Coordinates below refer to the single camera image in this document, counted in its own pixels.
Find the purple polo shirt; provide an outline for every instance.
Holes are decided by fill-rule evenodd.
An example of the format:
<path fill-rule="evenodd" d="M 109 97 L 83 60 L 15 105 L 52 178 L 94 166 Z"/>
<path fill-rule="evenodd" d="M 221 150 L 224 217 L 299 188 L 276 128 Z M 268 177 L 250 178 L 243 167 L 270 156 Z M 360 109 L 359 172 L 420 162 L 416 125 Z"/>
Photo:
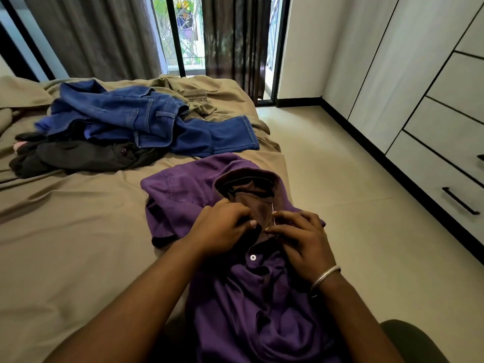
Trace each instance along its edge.
<path fill-rule="evenodd" d="M 240 187 L 230 184 L 240 178 L 258 183 L 258 190 L 269 183 L 275 210 L 298 210 L 275 173 L 232 153 L 214 155 L 141 181 L 149 194 L 146 214 L 154 245 L 185 236 L 202 208 L 214 205 L 222 193 L 230 197 Z M 330 322 L 310 305 L 307 292 L 280 242 L 261 233 L 260 226 L 247 232 L 231 251 L 206 262 L 190 283 L 186 314 L 193 324 L 196 360 L 340 362 Z"/>

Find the cabinet handle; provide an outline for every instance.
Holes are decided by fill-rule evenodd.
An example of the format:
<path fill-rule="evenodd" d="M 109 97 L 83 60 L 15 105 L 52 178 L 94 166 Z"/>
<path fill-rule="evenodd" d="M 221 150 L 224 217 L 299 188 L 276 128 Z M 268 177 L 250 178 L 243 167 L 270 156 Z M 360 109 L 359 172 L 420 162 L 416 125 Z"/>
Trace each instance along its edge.
<path fill-rule="evenodd" d="M 453 198 L 455 201 L 457 201 L 460 204 L 460 206 L 462 206 L 464 209 L 466 209 L 472 215 L 479 215 L 481 213 L 480 211 L 472 210 L 464 201 L 462 201 L 460 198 L 458 198 L 456 195 L 454 195 L 448 187 L 443 187 L 442 189 L 447 195 L 449 195 L 451 198 Z"/>

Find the beige bedsheet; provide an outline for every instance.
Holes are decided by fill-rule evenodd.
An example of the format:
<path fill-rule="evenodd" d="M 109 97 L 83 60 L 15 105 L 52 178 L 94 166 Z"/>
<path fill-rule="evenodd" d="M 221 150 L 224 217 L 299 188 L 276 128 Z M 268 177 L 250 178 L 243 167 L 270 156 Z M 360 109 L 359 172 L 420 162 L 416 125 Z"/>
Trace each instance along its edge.
<path fill-rule="evenodd" d="M 145 218 L 147 194 L 139 183 L 160 170 L 195 160 L 168 154 L 151 166 L 116 173 L 66 176 L 57 171 L 15 179 L 8 169 L 13 137 L 45 114 L 58 84 L 0 78 L 1 362 L 42 361 L 156 259 Z M 234 81 L 161 76 L 102 84 L 108 89 L 142 84 L 169 90 L 190 102 L 193 116 L 213 108 L 209 115 L 200 115 L 204 119 L 247 115 L 261 149 L 239 155 L 276 172 L 289 189 L 279 146 Z M 173 316 L 181 313 L 183 302 L 182 298 Z"/>

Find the silver bangle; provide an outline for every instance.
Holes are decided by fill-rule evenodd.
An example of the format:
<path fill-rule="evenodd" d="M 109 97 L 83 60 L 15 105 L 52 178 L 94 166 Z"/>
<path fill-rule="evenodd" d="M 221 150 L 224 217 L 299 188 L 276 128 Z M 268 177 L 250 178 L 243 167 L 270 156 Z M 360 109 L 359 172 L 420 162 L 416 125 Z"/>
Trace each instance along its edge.
<path fill-rule="evenodd" d="M 326 279 L 326 277 L 329 274 L 331 274 L 333 271 L 336 271 L 336 270 L 341 270 L 341 268 L 338 265 L 334 265 L 332 268 L 327 269 L 323 274 L 321 274 L 320 277 L 318 277 L 318 279 L 316 279 L 316 281 L 314 282 L 314 284 L 311 286 L 310 291 L 313 291 L 314 288 L 316 288 L 319 284 L 321 284 L 321 282 L 324 279 Z"/>

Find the white drawer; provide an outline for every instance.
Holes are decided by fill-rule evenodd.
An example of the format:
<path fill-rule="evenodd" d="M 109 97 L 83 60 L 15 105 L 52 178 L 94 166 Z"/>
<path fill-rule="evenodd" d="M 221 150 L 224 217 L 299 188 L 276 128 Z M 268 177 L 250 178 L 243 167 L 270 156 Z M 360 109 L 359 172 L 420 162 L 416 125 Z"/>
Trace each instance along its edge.
<path fill-rule="evenodd" d="M 484 57 L 484 11 L 479 11 L 476 18 L 462 37 L 456 50 Z"/>
<path fill-rule="evenodd" d="M 427 95 L 484 122 L 484 60 L 454 52 Z"/>
<path fill-rule="evenodd" d="M 484 183 L 484 161 L 477 158 L 484 154 L 483 124 L 425 97 L 405 131 Z"/>
<path fill-rule="evenodd" d="M 484 244 L 484 188 L 404 132 L 398 135 L 387 157 Z M 468 207 L 481 214 L 472 215 L 445 193 L 443 187 L 448 187 Z"/>

